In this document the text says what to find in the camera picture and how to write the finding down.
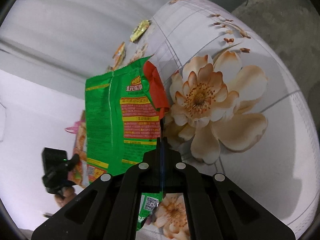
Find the gray floor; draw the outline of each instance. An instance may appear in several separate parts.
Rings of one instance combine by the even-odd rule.
[[[232,12],[279,55],[320,128],[320,16],[309,0],[249,0]]]

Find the black device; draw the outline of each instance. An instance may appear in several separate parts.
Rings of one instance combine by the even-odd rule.
[[[181,161],[166,138],[126,173],[103,174],[40,225],[32,240],[135,239],[141,193],[183,193],[192,240],[294,240],[292,230],[225,175]]]
[[[44,176],[42,182],[50,194],[59,194],[63,198],[62,189],[75,185],[68,180],[68,172],[80,161],[78,154],[68,160],[67,152],[52,148],[44,148],[42,151],[42,163]]]

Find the silver rivet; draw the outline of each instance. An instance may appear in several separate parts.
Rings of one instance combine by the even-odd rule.
[[[148,163],[140,163],[139,164],[139,168],[142,169],[142,170],[145,170],[149,167],[149,164]]]
[[[216,174],[216,175],[214,176],[214,178],[215,178],[215,180],[217,180],[217,181],[224,181],[225,176],[224,176],[223,174],[221,174],[221,173],[218,173],[218,174]]]
[[[103,174],[103,175],[100,177],[100,179],[101,179],[102,181],[108,181],[108,180],[111,179],[111,176],[110,176],[110,174],[105,173],[105,174]]]
[[[186,167],[186,165],[184,163],[177,163],[176,167],[177,169],[183,170]]]

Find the logo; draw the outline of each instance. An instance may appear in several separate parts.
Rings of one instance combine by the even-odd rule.
[[[126,91],[139,91],[142,89],[141,85],[141,78],[140,76],[137,76],[136,78],[132,79],[131,85],[127,86]]]

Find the hand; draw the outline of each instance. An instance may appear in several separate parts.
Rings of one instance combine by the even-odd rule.
[[[56,201],[59,207],[64,207],[77,195],[73,187],[64,187],[62,189],[62,192],[63,196],[65,197],[64,199],[60,195],[54,195],[54,200]]]

